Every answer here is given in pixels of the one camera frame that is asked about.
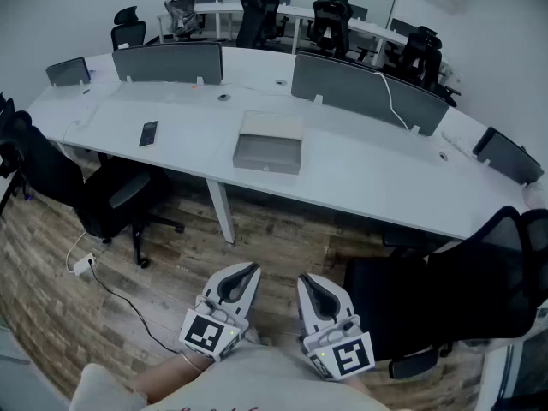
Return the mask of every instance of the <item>wooden floor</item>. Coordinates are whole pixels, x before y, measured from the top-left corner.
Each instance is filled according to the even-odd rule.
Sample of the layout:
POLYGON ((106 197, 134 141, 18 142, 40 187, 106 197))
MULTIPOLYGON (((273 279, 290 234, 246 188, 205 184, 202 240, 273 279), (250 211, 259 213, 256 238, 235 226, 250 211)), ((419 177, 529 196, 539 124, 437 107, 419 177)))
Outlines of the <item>wooden floor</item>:
MULTIPOLYGON (((86 175, 98 167, 92 154, 79 164, 86 175)), ((381 224, 239 188, 229 189, 237 240, 227 244, 205 182, 178 174, 174 181, 176 193, 158 213, 184 222, 186 231, 180 235, 155 225, 146 230, 143 252, 150 268, 132 263, 128 229, 109 246, 86 235, 71 254, 74 263, 94 253, 98 278, 128 297, 168 347, 179 348, 185 312, 207 278, 226 265, 261 265, 255 324, 293 351, 300 330, 296 277, 309 271, 342 283, 348 257, 389 253, 381 243, 381 224)), ((0 217, 0 314, 66 397, 90 362, 125 381, 170 356, 125 301, 108 294, 89 272, 75 277, 65 270, 65 255, 82 232, 70 208, 36 193, 29 202, 21 194, 10 198, 0 217)), ((454 351, 418 378, 393 381, 380 363, 364 379, 376 398, 395 409, 474 409, 482 368, 482 356, 454 351)))

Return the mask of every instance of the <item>power adapter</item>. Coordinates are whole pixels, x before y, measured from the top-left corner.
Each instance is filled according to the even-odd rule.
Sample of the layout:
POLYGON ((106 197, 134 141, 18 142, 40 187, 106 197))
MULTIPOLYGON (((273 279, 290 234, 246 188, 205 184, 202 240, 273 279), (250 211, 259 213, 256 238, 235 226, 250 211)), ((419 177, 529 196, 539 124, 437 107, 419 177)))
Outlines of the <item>power adapter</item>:
POLYGON ((89 253, 86 257, 76 262, 72 269, 74 270, 74 274, 79 276, 82 272, 88 271, 91 266, 95 266, 96 264, 95 256, 89 253))

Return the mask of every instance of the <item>desk surface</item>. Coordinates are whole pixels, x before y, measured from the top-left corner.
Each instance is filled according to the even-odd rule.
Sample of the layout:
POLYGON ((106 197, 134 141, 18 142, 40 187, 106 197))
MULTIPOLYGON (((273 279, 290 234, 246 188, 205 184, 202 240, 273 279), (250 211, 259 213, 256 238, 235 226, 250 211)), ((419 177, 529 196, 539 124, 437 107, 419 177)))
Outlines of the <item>desk surface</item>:
POLYGON ((458 135, 471 147, 485 132, 452 108, 431 138, 412 136, 291 97, 295 56, 271 51, 223 48, 223 84, 197 88, 120 82, 111 55, 86 62, 96 70, 89 93, 79 86, 49 87, 28 110, 51 140, 66 133, 70 145, 455 238, 469 237, 502 206, 527 209, 518 184, 441 137, 442 131, 458 135), (221 94, 231 99, 220 102, 221 94), (298 176, 233 167, 244 110, 303 117, 298 176), (69 126, 74 120, 80 123, 69 126), (151 120, 158 120, 156 143, 139 148, 142 126, 151 120))

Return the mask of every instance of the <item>workstation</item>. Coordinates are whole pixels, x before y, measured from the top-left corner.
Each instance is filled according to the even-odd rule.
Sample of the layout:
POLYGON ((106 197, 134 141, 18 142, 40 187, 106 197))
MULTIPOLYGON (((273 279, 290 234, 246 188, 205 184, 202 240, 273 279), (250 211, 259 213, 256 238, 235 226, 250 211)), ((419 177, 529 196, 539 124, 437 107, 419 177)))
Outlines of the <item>workstation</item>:
MULTIPOLYGON (((343 273, 343 287, 362 317, 362 329, 370 329, 376 360, 391 361, 390 378, 435 369, 453 342, 481 337, 489 341, 482 343, 486 353, 503 347, 499 338, 508 344, 539 333, 547 326, 536 318, 545 309, 540 297, 545 290, 534 297, 520 291, 527 303, 510 312, 515 289, 504 281, 506 273, 525 275, 524 269, 538 268, 527 278, 545 285, 539 271, 544 262, 529 255, 529 237, 545 229, 545 212, 531 213, 545 206, 537 190, 544 171, 496 129, 458 110, 452 96, 460 93, 445 85, 444 69, 450 67, 444 67, 436 32, 390 16, 383 26, 367 21, 365 12, 354 18, 349 15, 359 14, 360 7, 353 1, 194 0, 192 9, 158 15, 160 38, 149 44, 139 7, 122 9, 115 16, 111 53, 51 63, 44 69, 51 86, 25 110, 4 92, 2 175, 16 174, 14 188, 27 185, 74 208, 86 232, 105 245, 131 227, 130 261, 144 273, 153 273, 155 266, 153 256, 141 256, 149 223, 175 229, 177 238, 187 236, 184 218, 149 212, 174 187, 165 172, 205 180, 217 237, 228 248, 238 248, 245 236, 233 216, 231 187, 385 224, 382 241, 393 254, 382 260, 355 255, 343 273), (275 33, 269 33, 272 3, 275 33), (186 36, 178 31, 177 17, 185 26, 199 15, 212 15, 215 38, 199 29, 186 36), (221 15, 227 15, 225 34, 221 15), (269 37, 279 38, 281 16, 295 25, 289 29, 290 49, 279 51, 283 40, 272 43, 269 37), (166 18, 176 26, 171 38, 163 32, 166 18), (306 21, 312 23, 304 45, 306 21), (352 53, 351 33, 373 38, 374 47, 352 53), (101 167, 82 179, 85 169, 73 149, 96 152, 101 167), (47 178, 41 175, 45 171, 47 178), (432 238, 447 253, 434 254, 432 238), (458 243, 460 250, 451 248, 458 243), (486 244, 500 249, 482 249, 486 244), (444 272, 430 275, 421 259, 417 265, 416 258, 428 254, 432 267, 448 264, 444 272), (415 258, 416 268, 399 270, 406 258, 415 258), (471 272, 483 283, 470 284, 471 272), (455 293, 445 286, 448 280, 458 282, 455 293), (485 309, 478 309, 469 329, 457 315, 460 326, 456 321, 454 327, 440 325, 443 333, 415 331, 409 345, 392 342, 387 337, 414 328, 402 316, 412 318, 428 305, 416 297, 403 311, 395 308, 414 300, 415 291, 402 289, 405 281, 425 292, 432 287, 424 282, 433 284, 432 296, 455 312, 460 308, 453 299, 462 289, 468 292, 468 299, 460 300, 464 310, 474 303, 485 309), (484 285, 492 281, 498 286, 486 300, 484 285), (391 285, 400 293, 389 303, 383 289, 394 296, 391 285), (491 315, 493 309, 504 315, 491 315)), ((428 310, 430 315, 441 312, 428 310)), ((467 345, 479 351, 472 342, 467 345)))

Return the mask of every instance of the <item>white desk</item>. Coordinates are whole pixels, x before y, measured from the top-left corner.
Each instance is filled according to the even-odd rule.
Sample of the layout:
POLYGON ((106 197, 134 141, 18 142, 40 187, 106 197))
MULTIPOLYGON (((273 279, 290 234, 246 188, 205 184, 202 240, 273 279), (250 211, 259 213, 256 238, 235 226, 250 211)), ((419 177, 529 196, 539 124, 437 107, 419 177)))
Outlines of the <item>white desk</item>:
POLYGON ((28 110, 33 124, 51 140, 63 140, 66 132, 70 145, 204 177, 229 242, 235 235, 225 183, 459 239, 502 206, 527 209, 518 184, 441 137, 442 131, 458 135, 472 147, 485 126, 450 109, 431 138, 413 137, 367 116, 293 98, 292 55, 225 48, 223 84, 197 88, 120 82, 110 55, 86 62, 97 70, 90 92, 82 94, 79 86, 46 89, 28 110), (277 85, 279 79, 288 85, 277 85), (231 99, 220 102, 220 94, 231 99), (298 176, 233 167, 244 110, 303 117, 298 176), (68 128, 75 119, 81 123, 68 128), (156 143, 139 148, 142 125, 152 119, 158 119, 156 143))
MULTIPOLYGON (((215 14, 216 34, 217 38, 221 38, 221 18, 220 14, 229 15, 229 39, 232 39, 232 14, 243 12, 243 7, 240 2, 232 3, 198 3, 194 6, 196 14, 215 14)), ((287 15, 295 18, 295 33, 293 36, 292 53, 295 54, 301 36, 301 20, 313 20, 313 9, 299 8, 296 6, 287 6, 280 4, 277 9, 278 14, 287 15)), ((168 14, 158 15, 158 25, 160 28, 160 43, 164 42, 164 30, 162 27, 162 19, 169 19, 168 14)), ((370 33, 379 39, 387 39, 392 43, 405 45, 408 39, 399 33, 395 33, 389 29, 377 26, 376 24, 368 23, 356 18, 351 18, 348 22, 348 27, 360 33, 370 33)))

